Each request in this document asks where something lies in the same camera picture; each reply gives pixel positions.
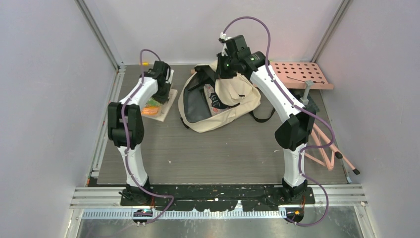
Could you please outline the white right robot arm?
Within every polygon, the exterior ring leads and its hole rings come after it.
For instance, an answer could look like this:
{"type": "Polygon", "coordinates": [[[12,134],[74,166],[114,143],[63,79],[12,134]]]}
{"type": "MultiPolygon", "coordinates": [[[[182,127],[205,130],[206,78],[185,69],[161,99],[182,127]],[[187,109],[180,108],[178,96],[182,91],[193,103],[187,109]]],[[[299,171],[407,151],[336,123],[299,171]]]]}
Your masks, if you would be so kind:
{"type": "Polygon", "coordinates": [[[221,33],[223,44],[217,54],[217,79],[229,79],[237,74],[256,85],[273,105],[282,122],[275,131],[277,143],[284,153],[285,173],[282,179],[282,194],[288,203],[296,203],[305,192],[308,181],[303,177],[303,161],[299,157],[309,140],[314,125],[314,109],[308,109],[296,99],[276,76],[272,65],[262,52],[252,53],[243,35],[227,37],[221,33]]]}

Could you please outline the orange green paperback book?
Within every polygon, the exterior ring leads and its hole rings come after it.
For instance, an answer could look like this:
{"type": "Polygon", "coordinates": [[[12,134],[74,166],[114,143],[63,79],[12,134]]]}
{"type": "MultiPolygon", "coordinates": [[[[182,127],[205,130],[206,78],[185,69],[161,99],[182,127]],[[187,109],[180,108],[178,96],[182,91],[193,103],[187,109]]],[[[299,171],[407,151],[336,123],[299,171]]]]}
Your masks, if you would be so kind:
{"type": "Polygon", "coordinates": [[[164,122],[170,111],[170,108],[175,101],[177,94],[178,91],[176,89],[171,89],[169,92],[168,100],[163,104],[157,102],[153,98],[150,98],[146,106],[141,110],[141,115],[146,118],[164,122]]]}

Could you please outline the cream canvas backpack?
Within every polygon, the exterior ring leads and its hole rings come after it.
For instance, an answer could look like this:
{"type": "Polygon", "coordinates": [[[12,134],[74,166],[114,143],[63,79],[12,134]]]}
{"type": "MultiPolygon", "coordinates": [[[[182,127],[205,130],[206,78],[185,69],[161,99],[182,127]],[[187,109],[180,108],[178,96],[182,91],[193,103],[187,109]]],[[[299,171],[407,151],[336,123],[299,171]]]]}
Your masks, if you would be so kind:
{"type": "Polygon", "coordinates": [[[204,133],[225,126],[249,114],[256,122],[265,123],[270,118],[258,118],[254,110],[261,104],[261,94],[241,74],[229,79],[216,79],[217,62],[198,64],[178,99],[181,122],[187,129],[204,133]]]}

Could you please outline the patterned book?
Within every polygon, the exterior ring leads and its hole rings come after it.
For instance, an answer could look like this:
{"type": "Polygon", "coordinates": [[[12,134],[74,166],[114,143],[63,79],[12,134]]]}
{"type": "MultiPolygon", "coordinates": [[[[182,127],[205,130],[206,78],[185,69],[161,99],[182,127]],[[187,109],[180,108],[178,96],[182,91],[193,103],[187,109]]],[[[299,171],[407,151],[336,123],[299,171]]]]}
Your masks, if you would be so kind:
{"type": "Polygon", "coordinates": [[[231,108],[221,101],[214,88],[210,84],[205,84],[203,90],[211,116],[218,115],[231,108]]]}

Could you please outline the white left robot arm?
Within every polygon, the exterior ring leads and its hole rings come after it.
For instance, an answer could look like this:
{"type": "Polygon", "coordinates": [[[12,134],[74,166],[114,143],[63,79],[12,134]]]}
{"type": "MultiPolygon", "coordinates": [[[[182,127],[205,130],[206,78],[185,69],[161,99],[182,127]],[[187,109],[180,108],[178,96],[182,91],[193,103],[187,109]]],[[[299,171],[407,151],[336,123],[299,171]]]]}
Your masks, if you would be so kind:
{"type": "Polygon", "coordinates": [[[127,175],[126,187],[120,192],[122,202],[147,205],[153,197],[141,152],[145,134],[141,110],[152,96],[168,97],[173,73],[167,63],[155,61],[126,97],[107,107],[108,138],[118,148],[127,175]]]}

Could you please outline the pink perforated stand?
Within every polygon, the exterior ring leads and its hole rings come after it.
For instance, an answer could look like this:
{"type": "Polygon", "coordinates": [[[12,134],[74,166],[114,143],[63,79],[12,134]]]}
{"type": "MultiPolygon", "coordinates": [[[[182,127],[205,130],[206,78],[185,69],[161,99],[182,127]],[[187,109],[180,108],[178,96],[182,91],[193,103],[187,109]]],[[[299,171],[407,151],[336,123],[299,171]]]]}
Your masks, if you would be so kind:
{"type": "MultiPolygon", "coordinates": [[[[302,90],[304,92],[306,87],[305,81],[307,80],[312,80],[315,83],[311,89],[334,89],[334,85],[327,81],[319,66],[314,62],[274,61],[270,64],[274,69],[275,75],[288,89],[302,90]]],[[[334,168],[335,159],[341,159],[350,167],[355,175],[360,174],[360,171],[346,158],[346,156],[341,153],[335,144],[330,145],[329,149],[331,150],[331,155],[328,155],[323,148],[318,149],[322,157],[321,160],[308,153],[305,154],[305,157],[325,166],[328,170],[332,170],[334,168]]]]}

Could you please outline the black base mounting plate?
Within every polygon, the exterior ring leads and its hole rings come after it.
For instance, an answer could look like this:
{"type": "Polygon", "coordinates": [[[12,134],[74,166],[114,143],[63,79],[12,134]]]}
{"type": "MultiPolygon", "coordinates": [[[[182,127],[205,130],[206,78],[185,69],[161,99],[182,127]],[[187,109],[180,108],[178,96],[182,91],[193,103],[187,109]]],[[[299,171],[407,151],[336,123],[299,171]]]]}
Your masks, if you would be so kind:
{"type": "Polygon", "coordinates": [[[163,211],[232,211],[241,205],[243,211],[274,211],[280,205],[315,203],[313,190],[292,196],[280,185],[273,184],[155,184],[147,188],[151,196],[137,187],[126,186],[119,192],[122,206],[152,206],[163,211]]]}

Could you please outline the grey bracket on stand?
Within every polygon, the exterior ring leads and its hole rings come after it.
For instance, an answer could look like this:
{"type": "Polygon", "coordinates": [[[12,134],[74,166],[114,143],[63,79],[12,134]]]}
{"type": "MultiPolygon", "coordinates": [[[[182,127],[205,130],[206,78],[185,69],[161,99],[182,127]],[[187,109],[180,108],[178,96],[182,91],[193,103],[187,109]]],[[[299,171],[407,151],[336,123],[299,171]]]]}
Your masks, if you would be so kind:
{"type": "Polygon", "coordinates": [[[304,89],[303,95],[299,98],[299,101],[305,106],[307,106],[309,104],[308,95],[309,95],[311,87],[314,84],[315,83],[312,80],[305,81],[306,87],[304,89]]]}

